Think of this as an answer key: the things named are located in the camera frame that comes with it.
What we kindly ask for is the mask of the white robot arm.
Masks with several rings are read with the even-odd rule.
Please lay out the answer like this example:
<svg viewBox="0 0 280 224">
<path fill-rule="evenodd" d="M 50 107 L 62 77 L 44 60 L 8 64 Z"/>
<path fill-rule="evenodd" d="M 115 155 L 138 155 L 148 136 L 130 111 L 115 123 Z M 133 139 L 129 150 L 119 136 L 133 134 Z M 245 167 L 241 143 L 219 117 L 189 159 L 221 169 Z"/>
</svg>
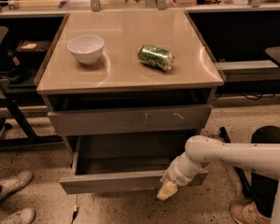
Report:
<svg viewBox="0 0 280 224">
<path fill-rule="evenodd" d="M 170 198 L 179 187 L 186 186 L 216 161 L 278 180 L 271 224 L 280 224 L 280 144 L 223 143 L 194 135 L 186 142 L 185 151 L 171 162 L 161 177 L 157 198 L 162 201 Z"/>
</svg>

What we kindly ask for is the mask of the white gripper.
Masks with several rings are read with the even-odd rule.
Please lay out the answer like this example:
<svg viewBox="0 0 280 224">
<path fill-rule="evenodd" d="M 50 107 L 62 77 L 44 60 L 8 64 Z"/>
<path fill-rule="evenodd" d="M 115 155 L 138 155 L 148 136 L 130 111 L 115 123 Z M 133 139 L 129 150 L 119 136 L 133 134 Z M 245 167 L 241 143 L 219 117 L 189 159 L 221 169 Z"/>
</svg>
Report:
<svg viewBox="0 0 280 224">
<path fill-rule="evenodd" d="M 163 183 L 157 198 L 165 201 L 177 193 L 177 186 L 184 187 L 189 184 L 196 175 L 195 163 L 186 153 L 177 156 L 169 165 L 161 182 Z"/>
</svg>

